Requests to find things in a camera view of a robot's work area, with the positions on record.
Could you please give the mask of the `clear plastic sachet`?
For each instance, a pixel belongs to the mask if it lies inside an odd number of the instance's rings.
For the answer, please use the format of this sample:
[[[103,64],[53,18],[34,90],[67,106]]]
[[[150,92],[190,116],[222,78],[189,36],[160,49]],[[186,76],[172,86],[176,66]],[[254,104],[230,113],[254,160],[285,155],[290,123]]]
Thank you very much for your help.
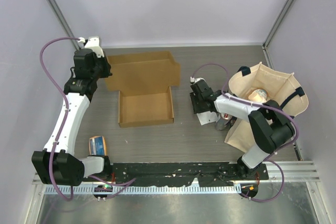
[[[201,125],[205,125],[205,124],[216,122],[218,116],[216,112],[207,111],[203,113],[198,113],[197,118]]]

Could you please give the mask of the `brown cardboard box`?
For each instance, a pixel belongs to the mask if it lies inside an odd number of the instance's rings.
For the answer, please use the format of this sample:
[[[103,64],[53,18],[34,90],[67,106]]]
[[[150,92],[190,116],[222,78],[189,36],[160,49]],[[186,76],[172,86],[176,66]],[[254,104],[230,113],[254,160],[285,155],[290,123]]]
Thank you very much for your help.
[[[121,128],[172,124],[171,87],[178,87],[181,66],[169,51],[108,56],[112,75],[108,91],[119,93]]]

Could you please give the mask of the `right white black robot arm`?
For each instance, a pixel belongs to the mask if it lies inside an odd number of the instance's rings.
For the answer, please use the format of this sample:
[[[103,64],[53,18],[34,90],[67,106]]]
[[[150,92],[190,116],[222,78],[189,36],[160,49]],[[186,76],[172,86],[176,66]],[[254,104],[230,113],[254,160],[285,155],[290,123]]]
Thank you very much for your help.
[[[297,133],[293,118],[276,101],[252,102],[220,90],[214,92],[203,78],[191,77],[190,83],[195,114],[229,114],[249,123],[255,143],[237,160],[237,174],[242,179],[254,176],[260,164]]]

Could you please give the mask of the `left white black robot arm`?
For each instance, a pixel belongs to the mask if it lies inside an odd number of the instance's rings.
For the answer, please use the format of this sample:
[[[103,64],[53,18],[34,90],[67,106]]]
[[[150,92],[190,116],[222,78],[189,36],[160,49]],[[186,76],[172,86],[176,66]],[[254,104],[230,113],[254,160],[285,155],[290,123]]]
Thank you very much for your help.
[[[55,128],[43,150],[35,151],[31,159],[44,184],[78,186],[90,175],[105,182],[112,174],[105,155],[83,159],[74,156],[79,127],[97,90],[97,81],[112,75],[111,66],[99,48],[77,50],[73,58],[71,76],[61,89],[64,100]]]

